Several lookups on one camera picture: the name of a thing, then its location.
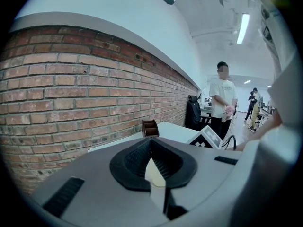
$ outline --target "wooden cup holder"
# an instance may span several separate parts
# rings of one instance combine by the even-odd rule
[[[155,120],[142,120],[142,135],[143,137],[159,137],[159,130]]]

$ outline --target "black cable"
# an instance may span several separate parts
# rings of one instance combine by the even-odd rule
[[[227,147],[228,147],[228,145],[229,145],[229,142],[231,141],[232,138],[233,138],[233,150],[234,150],[234,151],[236,150],[236,148],[237,148],[237,141],[236,141],[236,137],[235,137],[234,135],[230,136],[230,137],[226,140],[226,142],[222,144],[222,147],[224,147],[225,145],[227,145],[226,148],[225,148],[224,150],[227,149]]]

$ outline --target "beige pants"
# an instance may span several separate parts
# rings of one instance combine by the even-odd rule
[[[256,128],[256,119],[257,115],[259,113],[259,107],[258,103],[255,103],[253,109],[252,109],[252,114],[251,114],[251,121],[250,121],[250,126],[255,129]]]

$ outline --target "white ceiling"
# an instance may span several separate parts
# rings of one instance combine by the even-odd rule
[[[273,60],[261,36],[260,0],[176,0],[200,52],[207,76],[226,61],[236,83],[251,80],[259,87],[273,81]],[[243,13],[250,21],[242,44],[236,44]]]

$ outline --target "fluorescent light tube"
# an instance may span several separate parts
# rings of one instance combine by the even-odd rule
[[[241,28],[240,28],[237,44],[241,44],[243,42],[249,20],[250,20],[250,15],[249,14],[243,14],[242,15]]]

